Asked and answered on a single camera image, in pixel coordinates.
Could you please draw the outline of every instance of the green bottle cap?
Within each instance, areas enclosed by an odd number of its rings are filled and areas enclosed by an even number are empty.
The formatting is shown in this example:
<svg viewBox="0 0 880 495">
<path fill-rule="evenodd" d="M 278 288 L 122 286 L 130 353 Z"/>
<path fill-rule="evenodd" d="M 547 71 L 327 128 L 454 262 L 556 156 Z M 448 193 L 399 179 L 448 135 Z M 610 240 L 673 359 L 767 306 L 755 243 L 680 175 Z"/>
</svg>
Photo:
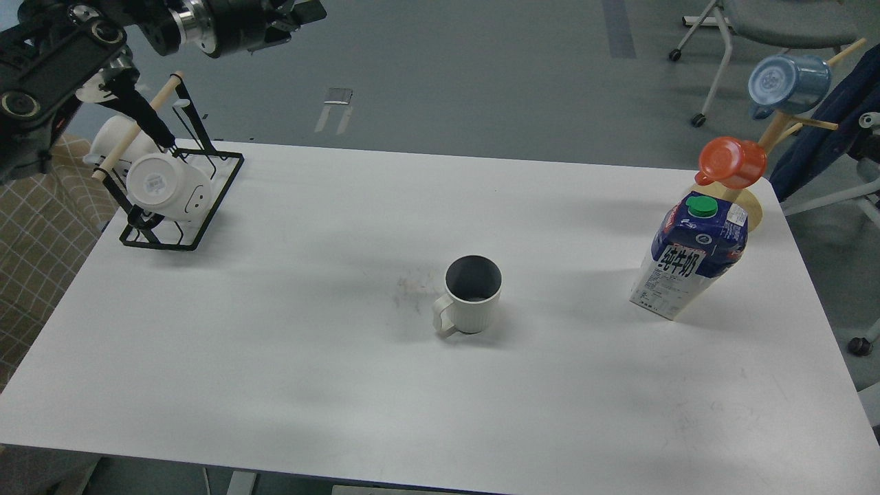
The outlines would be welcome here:
<svg viewBox="0 0 880 495">
<path fill-rule="evenodd" d="M 687 212 L 699 218 L 709 218 L 718 212 L 718 202 L 712 196 L 691 196 L 685 204 Z"/>
</svg>

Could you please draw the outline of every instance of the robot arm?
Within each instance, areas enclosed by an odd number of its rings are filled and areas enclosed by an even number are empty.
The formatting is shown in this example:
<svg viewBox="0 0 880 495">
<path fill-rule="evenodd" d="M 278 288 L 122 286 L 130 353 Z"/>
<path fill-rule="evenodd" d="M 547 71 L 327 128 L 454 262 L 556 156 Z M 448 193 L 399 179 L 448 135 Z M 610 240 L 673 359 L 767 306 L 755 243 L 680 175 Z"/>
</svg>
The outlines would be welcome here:
<svg viewBox="0 0 880 495">
<path fill-rule="evenodd" d="M 196 43 L 217 58 L 285 43 L 324 17 L 319 0 L 25 0 L 20 24 L 0 33 L 0 184 L 47 172 L 83 101 L 128 110 L 157 141 L 173 139 L 134 92 L 140 73 L 123 27 L 140 27 L 160 55 Z"/>
</svg>

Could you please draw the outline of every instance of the blue jacket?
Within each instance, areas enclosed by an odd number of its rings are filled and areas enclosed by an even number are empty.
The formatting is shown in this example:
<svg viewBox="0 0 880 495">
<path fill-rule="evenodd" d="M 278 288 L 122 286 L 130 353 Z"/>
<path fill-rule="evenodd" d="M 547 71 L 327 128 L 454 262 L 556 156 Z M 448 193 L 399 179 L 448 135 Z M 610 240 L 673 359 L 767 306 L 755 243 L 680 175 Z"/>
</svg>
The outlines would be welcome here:
<svg viewBox="0 0 880 495">
<path fill-rule="evenodd" d="M 804 127 L 796 141 L 776 162 L 770 183 L 780 201 L 824 172 L 853 143 L 869 133 L 859 126 L 865 112 L 880 112 L 880 45 L 868 50 L 813 114 L 814 119 L 837 122 L 831 131 Z"/>
</svg>

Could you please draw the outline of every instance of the milk carton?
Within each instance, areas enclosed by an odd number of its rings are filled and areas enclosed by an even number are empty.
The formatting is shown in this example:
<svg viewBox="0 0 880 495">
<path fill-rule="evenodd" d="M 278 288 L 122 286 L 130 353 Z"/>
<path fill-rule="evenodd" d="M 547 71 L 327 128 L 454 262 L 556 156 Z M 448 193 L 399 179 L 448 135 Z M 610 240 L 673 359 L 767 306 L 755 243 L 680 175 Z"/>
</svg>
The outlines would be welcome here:
<svg viewBox="0 0 880 495">
<path fill-rule="evenodd" d="M 674 319 L 739 261 L 747 235 L 745 210 L 690 193 L 666 214 L 629 300 Z"/>
</svg>

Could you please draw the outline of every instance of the barcode label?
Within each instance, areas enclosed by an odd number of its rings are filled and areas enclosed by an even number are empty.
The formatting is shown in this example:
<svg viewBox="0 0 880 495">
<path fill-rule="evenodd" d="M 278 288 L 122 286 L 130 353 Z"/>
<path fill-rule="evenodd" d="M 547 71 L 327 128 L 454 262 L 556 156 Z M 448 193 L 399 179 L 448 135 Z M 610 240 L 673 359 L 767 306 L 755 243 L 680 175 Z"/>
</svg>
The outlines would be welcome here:
<svg viewBox="0 0 880 495">
<path fill-rule="evenodd" d="M 743 210 L 743 208 L 737 204 L 732 204 L 730 206 L 730 210 L 727 212 L 727 221 L 731 224 L 743 226 L 745 225 L 745 219 L 748 218 L 749 214 Z"/>
</svg>

